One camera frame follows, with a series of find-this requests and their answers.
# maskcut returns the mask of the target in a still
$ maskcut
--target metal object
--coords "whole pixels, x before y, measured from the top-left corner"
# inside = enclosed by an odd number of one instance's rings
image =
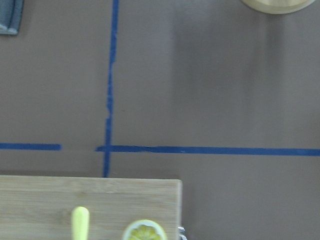
[[[288,14],[304,9],[315,0],[242,0],[250,8],[267,14]]]
[[[179,226],[178,227],[179,229],[179,237],[180,237],[180,240],[188,240],[187,237],[186,237],[186,230],[183,226]]]

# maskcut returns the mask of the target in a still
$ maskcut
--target blue tape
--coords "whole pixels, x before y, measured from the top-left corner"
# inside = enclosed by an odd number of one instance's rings
[[[60,144],[36,144],[36,143],[0,143],[0,150],[42,150],[60,151]]]
[[[105,146],[96,149],[104,152]],[[206,146],[124,146],[113,145],[109,149],[115,153],[165,153],[165,154],[216,154],[216,155],[261,155],[261,156],[320,156],[320,149],[303,148],[243,148]]]
[[[109,117],[106,119],[106,123],[105,123],[105,150],[104,150],[104,165],[103,165],[104,178],[108,177],[109,168],[110,168],[110,147],[111,147],[111,139],[112,139],[112,122],[113,122],[113,114],[114,114],[113,64],[116,61],[118,12],[119,12],[119,0],[113,0],[108,84],[107,84],[108,93],[107,93],[107,100],[106,100],[106,108],[109,111]]]

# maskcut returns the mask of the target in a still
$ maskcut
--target blue fabric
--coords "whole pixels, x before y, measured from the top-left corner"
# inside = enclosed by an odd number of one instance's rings
[[[0,34],[18,34],[23,6],[24,0],[0,0]]]

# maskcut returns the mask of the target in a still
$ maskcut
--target wooden cutting board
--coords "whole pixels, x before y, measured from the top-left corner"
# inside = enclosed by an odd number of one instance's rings
[[[90,212],[88,240],[121,240],[133,221],[181,224],[180,180],[0,176],[0,240],[71,240],[71,212]]]

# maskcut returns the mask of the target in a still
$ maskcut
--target yellow round object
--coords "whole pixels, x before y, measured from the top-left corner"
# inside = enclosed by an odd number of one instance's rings
[[[242,0],[250,8],[267,14],[288,14],[304,9],[315,0]]]
[[[124,230],[122,240],[168,240],[168,238],[158,223],[141,219],[132,222]]]

